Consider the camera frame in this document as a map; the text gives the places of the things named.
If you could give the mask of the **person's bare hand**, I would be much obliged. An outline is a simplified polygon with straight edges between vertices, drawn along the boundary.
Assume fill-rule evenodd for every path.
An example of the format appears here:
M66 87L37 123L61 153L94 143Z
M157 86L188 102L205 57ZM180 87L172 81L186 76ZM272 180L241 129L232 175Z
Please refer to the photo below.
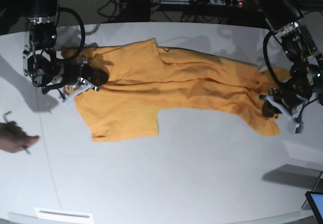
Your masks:
M27 135L15 122L1 123L1 150L9 153L29 152L39 136Z

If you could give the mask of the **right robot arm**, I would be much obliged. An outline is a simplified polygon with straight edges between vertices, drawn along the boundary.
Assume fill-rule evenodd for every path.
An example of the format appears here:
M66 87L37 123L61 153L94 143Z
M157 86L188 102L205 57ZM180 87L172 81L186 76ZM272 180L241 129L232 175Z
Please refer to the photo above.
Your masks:
M61 13L69 13L77 20L81 34L76 51L63 59L57 57L55 49ZM80 57L86 33L84 22L75 10L59 6L59 0L23 0L22 15L28 29L23 73L42 94L58 90L62 101L67 103L89 89L99 91L108 81L107 72L91 66L88 58Z

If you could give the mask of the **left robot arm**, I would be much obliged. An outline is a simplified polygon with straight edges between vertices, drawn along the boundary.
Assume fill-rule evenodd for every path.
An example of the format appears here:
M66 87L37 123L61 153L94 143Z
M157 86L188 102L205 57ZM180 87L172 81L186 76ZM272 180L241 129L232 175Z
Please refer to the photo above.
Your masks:
M266 95L262 114L273 117L283 114L292 123L294 132L303 130L305 108L318 100L322 102L322 52L317 48L309 30L301 24L302 5L310 0L253 0L264 14L269 32L263 41L263 56L267 69L277 84ZM271 37L281 34L281 47L292 62L290 79L281 81L275 74L268 57L267 45Z

